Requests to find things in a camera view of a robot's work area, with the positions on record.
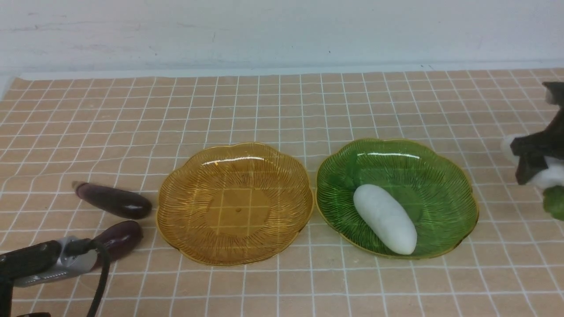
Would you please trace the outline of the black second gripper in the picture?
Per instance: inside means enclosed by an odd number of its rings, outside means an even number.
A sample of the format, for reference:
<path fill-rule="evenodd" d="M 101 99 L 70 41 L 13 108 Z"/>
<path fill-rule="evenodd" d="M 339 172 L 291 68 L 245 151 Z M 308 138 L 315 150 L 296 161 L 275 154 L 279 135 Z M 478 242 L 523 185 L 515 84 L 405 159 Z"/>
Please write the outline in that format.
<path fill-rule="evenodd" d="M 559 110 L 544 130 L 516 138 L 510 144 L 513 154 L 524 156 L 527 161 L 531 157 L 550 156 L 564 158 L 564 83 L 562 81 L 545 81 L 546 102 L 558 106 Z"/>

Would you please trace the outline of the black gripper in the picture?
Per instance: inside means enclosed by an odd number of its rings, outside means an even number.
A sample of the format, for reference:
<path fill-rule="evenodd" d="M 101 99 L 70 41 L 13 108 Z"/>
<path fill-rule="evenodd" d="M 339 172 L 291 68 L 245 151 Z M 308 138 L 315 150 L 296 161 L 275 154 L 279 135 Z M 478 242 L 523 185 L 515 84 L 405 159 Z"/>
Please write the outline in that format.
<path fill-rule="evenodd" d="M 44 273 L 57 264 L 61 254 L 62 244 L 56 240 L 10 251 L 0 256 L 0 275 L 16 280 Z"/>

